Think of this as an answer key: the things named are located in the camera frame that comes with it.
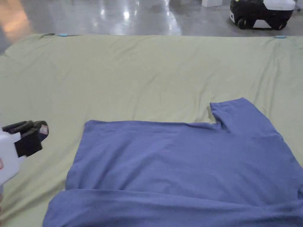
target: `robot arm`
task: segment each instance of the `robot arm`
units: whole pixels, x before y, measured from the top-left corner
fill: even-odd
[[[21,160],[40,151],[47,136],[45,121],[23,121],[0,128],[0,194],[2,185],[19,172]]]

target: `green sheet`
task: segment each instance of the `green sheet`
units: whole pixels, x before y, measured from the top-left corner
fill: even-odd
[[[2,124],[50,127],[5,185],[7,227],[41,226],[90,119],[211,122],[210,102],[245,97],[303,165],[303,37],[32,35],[0,57],[0,71]]]

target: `glossy floor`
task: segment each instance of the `glossy floor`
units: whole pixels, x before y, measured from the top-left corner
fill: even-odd
[[[283,31],[240,30],[230,0],[205,8],[201,0],[0,0],[0,51],[32,33],[274,36],[303,35],[303,13]]]

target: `t-shirt sleeve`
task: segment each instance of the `t-shirt sleeve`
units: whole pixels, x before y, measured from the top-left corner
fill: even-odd
[[[270,120],[247,99],[211,103],[210,106],[217,123],[229,133],[251,137],[276,135],[282,138]]]

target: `folded shirt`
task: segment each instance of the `folded shirt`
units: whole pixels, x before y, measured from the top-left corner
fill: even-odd
[[[303,225],[303,169],[271,122],[244,98],[211,111],[215,124],[87,122],[44,226]]]

